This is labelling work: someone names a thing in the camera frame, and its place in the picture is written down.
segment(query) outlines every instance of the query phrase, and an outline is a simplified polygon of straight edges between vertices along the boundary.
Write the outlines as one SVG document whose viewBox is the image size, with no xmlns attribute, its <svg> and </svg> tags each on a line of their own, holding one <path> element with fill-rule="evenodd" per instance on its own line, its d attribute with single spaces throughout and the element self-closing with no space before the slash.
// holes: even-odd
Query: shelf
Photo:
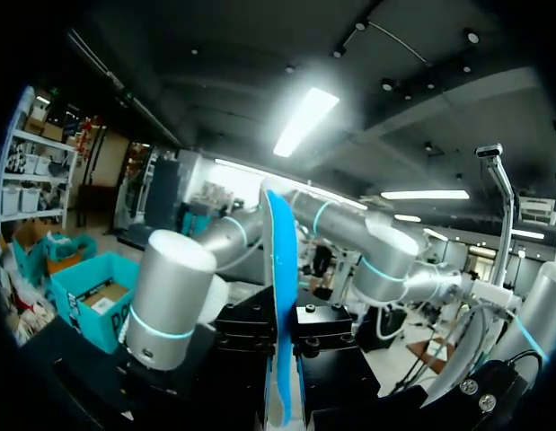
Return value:
<svg viewBox="0 0 556 431">
<path fill-rule="evenodd" d="M 76 151 L 73 146 L 62 144 L 60 142 L 53 141 L 52 139 L 47 139 L 46 137 L 34 135 L 33 133 L 24 132 L 23 130 L 16 129 L 12 133 L 13 137 L 19 137 L 20 139 L 26 139 L 27 141 L 35 142 L 36 144 L 53 146 L 59 150 L 64 151 Z"/>
<path fill-rule="evenodd" d="M 64 214 L 64 210 L 59 209 L 49 209 L 46 211 L 37 211 L 35 213 L 17 213 L 13 215 L 0 215 L 0 220 L 2 222 L 12 222 L 13 220 L 24 220 L 25 218 L 34 218 L 34 217 L 54 217 L 54 216 L 61 216 Z"/>
<path fill-rule="evenodd" d="M 68 178 L 50 177 L 48 175 L 36 175 L 33 173 L 5 173 L 5 180 L 17 181 L 37 181 L 37 182 L 54 182 L 56 184 L 66 184 Z"/>
</svg>

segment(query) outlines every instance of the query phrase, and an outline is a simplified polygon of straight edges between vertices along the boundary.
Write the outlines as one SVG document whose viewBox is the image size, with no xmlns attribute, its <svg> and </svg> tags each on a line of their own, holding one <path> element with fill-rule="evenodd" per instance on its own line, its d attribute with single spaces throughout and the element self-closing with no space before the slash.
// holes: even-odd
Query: camera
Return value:
<svg viewBox="0 0 556 431">
<path fill-rule="evenodd" d="M 503 154 L 502 144 L 480 146 L 479 148 L 475 148 L 475 155 L 477 155 L 480 159 L 483 159 L 485 157 L 495 157 L 496 155 L 502 155 L 502 154 Z"/>
</svg>

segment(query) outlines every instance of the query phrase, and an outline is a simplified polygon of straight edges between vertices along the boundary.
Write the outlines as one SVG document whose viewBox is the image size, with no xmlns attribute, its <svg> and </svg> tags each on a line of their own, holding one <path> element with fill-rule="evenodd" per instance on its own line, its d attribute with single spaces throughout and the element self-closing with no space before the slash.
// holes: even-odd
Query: hose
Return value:
<svg viewBox="0 0 556 431">
<path fill-rule="evenodd" d="M 393 334 L 387 334 L 387 335 L 383 335 L 382 334 L 382 314 L 384 313 L 384 309 L 383 308 L 378 308 L 377 309 L 377 322 L 375 324 L 375 335 L 385 341 L 387 339 L 393 339 L 394 337 L 398 336 L 399 334 L 401 334 L 404 330 L 403 325 L 396 330 Z"/>
<path fill-rule="evenodd" d="M 223 272 L 223 271 L 227 271 L 230 268 L 235 267 L 236 265 L 238 265 L 239 263 L 242 263 L 244 260 L 248 259 L 257 249 L 258 247 L 261 246 L 261 243 L 263 242 L 263 238 L 260 237 L 258 241 L 256 241 L 249 250 L 247 250 L 241 257 L 239 257 L 238 259 L 234 260 L 233 262 L 230 263 L 226 263 L 223 267 L 220 267 L 216 270 L 216 272 Z"/>
<path fill-rule="evenodd" d="M 497 310 L 498 307 L 495 307 L 493 305 L 489 305 L 489 304 L 479 304 L 474 306 L 471 310 L 469 310 L 466 314 L 464 314 L 463 316 L 461 316 L 461 318 L 459 319 L 459 321 L 457 321 L 457 323 L 454 325 L 454 327 L 452 329 L 449 330 L 449 332 L 446 335 L 446 338 L 443 340 L 443 342 L 441 343 L 441 346 L 439 346 L 439 348 L 437 349 L 435 355 L 433 355 L 431 357 L 431 359 L 429 359 L 429 361 L 424 364 L 418 371 L 418 373 L 416 374 L 416 376 L 413 378 L 413 380 L 411 380 L 409 386 L 411 387 L 413 384 L 415 384 L 415 382 L 417 380 L 419 380 L 419 378 L 423 375 L 423 373 L 425 373 L 428 368 L 430 368 L 437 360 L 437 357 L 439 356 L 439 354 L 441 353 L 441 350 L 447 346 L 447 342 L 449 341 L 449 339 L 452 337 L 452 335 L 455 333 L 455 330 L 457 330 L 457 327 L 459 327 L 459 325 L 461 325 L 462 323 L 465 324 L 465 321 L 467 319 L 469 319 L 470 316 L 473 316 L 477 311 L 479 310 L 484 310 L 484 309 L 489 309 L 489 310 Z M 483 345 L 483 332 L 481 333 L 481 339 L 480 339 L 480 343 L 479 346 L 477 348 L 477 352 L 480 351 L 481 346 Z M 475 358 L 476 353 L 473 354 L 473 357 L 471 359 L 471 362 L 473 361 L 473 359 Z"/>
</svg>

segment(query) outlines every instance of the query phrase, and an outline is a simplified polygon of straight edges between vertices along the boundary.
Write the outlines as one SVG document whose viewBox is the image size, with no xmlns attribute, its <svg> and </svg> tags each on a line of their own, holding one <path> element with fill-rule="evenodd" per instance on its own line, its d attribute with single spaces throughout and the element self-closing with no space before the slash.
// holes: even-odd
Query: bolt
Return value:
<svg viewBox="0 0 556 431">
<path fill-rule="evenodd" d="M 474 380 L 467 379 L 461 382 L 461 384 L 459 385 L 459 389 L 461 389 L 461 392 L 463 392 L 465 395 L 473 395 L 479 389 L 479 386 Z"/>
<path fill-rule="evenodd" d="M 489 413 L 490 411 L 495 409 L 496 404 L 497 400 L 495 398 L 495 395 L 491 395 L 489 393 L 483 395 L 479 400 L 479 408 L 485 413 Z"/>
</svg>

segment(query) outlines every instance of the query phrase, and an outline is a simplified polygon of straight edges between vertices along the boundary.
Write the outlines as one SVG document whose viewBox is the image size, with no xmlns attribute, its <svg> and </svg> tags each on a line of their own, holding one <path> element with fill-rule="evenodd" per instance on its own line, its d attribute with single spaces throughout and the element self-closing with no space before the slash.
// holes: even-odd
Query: fluorescent light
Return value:
<svg viewBox="0 0 556 431">
<path fill-rule="evenodd" d="M 494 250 L 491 249 L 484 249 L 482 247 L 475 247 L 474 245 L 469 247 L 469 252 L 479 254 L 486 258 L 494 258 L 497 254 Z"/>
<path fill-rule="evenodd" d="M 396 214 L 394 215 L 394 217 L 397 220 L 402 220 L 403 222 L 414 222 L 414 223 L 419 223 L 421 221 L 421 219 L 419 217 L 417 217 L 416 215 L 403 215 L 403 214 Z"/>
<path fill-rule="evenodd" d="M 338 101 L 338 97 L 312 87 L 288 121 L 274 148 L 274 154 L 289 157 Z"/>
<path fill-rule="evenodd" d="M 428 235 L 435 236 L 436 238 L 438 238 L 441 241 L 449 241 L 446 236 L 442 235 L 441 233 L 437 233 L 436 231 L 433 231 L 433 230 L 429 229 L 428 227 L 425 227 L 423 229 L 423 232 L 425 232 Z"/>
<path fill-rule="evenodd" d="M 239 164 L 239 163 L 228 162 L 227 160 L 223 160 L 223 159 L 215 159 L 215 162 L 218 163 L 218 164 L 223 164 L 224 166 L 229 166 L 231 168 L 239 169 L 240 171 L 255 173 L 256 175 L 260 175 L 261 177 L 266 177 L 266 178 L 272 178 L 274 180 L 279 180 L 279 181 L 285 182 L 286 184 L 291 185 L 292 187 L 294 187 L 296 189 L 309 191 L 310 193 L 314 193 L 316 195 L 320 195 L 320 196 L 323 196 L 325 198 L 335 200 L 335 201 L 341 202 L 343 204 L 350 205 L 350 206 L 352 206 L 354 208 L 357 208 L 357 209 L 361 209 L 361 210 L 366 210 L 367 209 L 366 205 L 360 204 L 359 202 L 356 202 L 354 200 L 344 198 L 343 196 L 340 196 L 340 195 L 336 195 L 335 193 L 332 193 L 328 190 L 319 189 L 319 188 L 313 187 L 313 186 L 308 186 L 307 184 L 303 184 L 303 182 L 290 180 L 289 178 L 285 178 L 285 177 L 280 177 L 279 175 L 276 175 L 275 173 L 265 172 L 265 171 L 262 171 L 260 169 L 251 168 L 250 166 L 244 166 L 243 164 Z"/>
<path fill-rule="evenodd" d="M 44 99 L 42 96 L 37 96 L 36 100 L 41 101 L 42 103 L 46 103 L 47 105 L 50 104 L 50 101 L 48 99 Z"/>
<path fill-rule="evenodd" d="M 524 236 L 526 238 L 535 238 L 536 240 L 542 240 L 545 237 L 544 233 L 520 231 L 519 229 L 511 229 L 511 233 L 514 235 Z"/>
<path fill-rule="evenodd" d="M 469 199 L 465 190 L 385 191 L 382 198 L 394 199 Z"/>
</svg>

